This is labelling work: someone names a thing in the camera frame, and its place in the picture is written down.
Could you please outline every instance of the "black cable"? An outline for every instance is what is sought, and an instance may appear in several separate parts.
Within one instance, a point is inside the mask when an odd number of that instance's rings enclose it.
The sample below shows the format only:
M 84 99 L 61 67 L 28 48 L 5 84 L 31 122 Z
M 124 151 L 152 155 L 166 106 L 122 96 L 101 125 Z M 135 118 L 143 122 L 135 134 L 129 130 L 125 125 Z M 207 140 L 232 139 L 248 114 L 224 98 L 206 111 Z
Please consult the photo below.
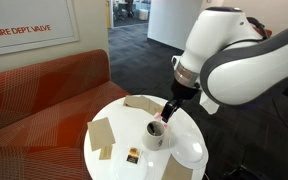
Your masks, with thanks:
M 284 126 L 288 129 L 288 125 L 285 123 L 285 121 L 284 121 L 283 118 L 281 117 L 280 113 L 278 112 L 277 107 L 276 107 L 276 104 L 275 104 L 275 101 L 274 101 L 273 98 L 272 98 L 272 102 L 273 102 L 275 111 L 276 111 L 276 113 L 277 113 L 277 116 L 280 118 L 280 120 L 282 121 L 282 123 L 284 124 Z

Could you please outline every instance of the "sign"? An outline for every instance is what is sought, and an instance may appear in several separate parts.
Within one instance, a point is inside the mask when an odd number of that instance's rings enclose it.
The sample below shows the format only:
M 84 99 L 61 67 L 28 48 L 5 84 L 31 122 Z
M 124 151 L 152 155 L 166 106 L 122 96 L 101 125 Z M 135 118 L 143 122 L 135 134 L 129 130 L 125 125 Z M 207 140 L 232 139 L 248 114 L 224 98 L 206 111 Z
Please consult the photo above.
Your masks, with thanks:
M 0 0 L 0 54 L 78 40 L 71 0 Z

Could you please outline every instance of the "white wall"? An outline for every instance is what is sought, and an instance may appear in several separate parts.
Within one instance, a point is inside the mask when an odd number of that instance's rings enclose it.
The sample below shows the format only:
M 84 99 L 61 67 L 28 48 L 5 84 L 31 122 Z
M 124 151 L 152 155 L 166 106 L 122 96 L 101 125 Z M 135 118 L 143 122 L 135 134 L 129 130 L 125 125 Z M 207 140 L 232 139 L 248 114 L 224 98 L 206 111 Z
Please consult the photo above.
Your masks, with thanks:
M 201 5 L 202 0 L 152 0 L 147 37 L 184 50 Z
M 273 35 L 288 27 L 288 0 L 225 0 L 223 6 L 241 8 L 257 18 Z
M 0 72 L 93 49 L 108 52 L 105 2 L 73 0 L 80 41 L 0 55 Z

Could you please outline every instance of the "orange sofa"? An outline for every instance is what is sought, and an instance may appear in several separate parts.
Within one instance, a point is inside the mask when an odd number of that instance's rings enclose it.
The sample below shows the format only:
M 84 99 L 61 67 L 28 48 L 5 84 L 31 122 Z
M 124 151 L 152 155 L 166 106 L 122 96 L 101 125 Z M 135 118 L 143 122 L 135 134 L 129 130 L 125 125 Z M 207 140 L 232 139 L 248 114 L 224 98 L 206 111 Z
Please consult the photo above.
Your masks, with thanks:
M 91 179 L 86 123 L 129 93 L 93 50 L 0 73 L 0 179 Z

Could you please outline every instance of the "gray carpet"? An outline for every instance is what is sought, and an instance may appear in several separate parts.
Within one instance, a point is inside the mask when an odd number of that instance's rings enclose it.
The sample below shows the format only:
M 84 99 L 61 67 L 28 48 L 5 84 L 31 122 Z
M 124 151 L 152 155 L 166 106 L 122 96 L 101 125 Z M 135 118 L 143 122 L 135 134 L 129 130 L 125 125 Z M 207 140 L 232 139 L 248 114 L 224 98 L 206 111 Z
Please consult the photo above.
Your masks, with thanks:
M 170 60 L 182 51 L 148 41 L 147 27 L 141 24 L 109 31 L 112 80 L 131 94 L 170 99 L 173 81 Z M 209 150 L 206 173 L 210 179 L 223 179 L 240 165 L 270 179 L 288 179 L 288 129 L 272 101 L 252 109 L 221 107 L 209 116 L 198 100 L 197 95 L 183 109 L 204 136 Z M 288 125 L 288 97 L 280 95 L 274 102 Z

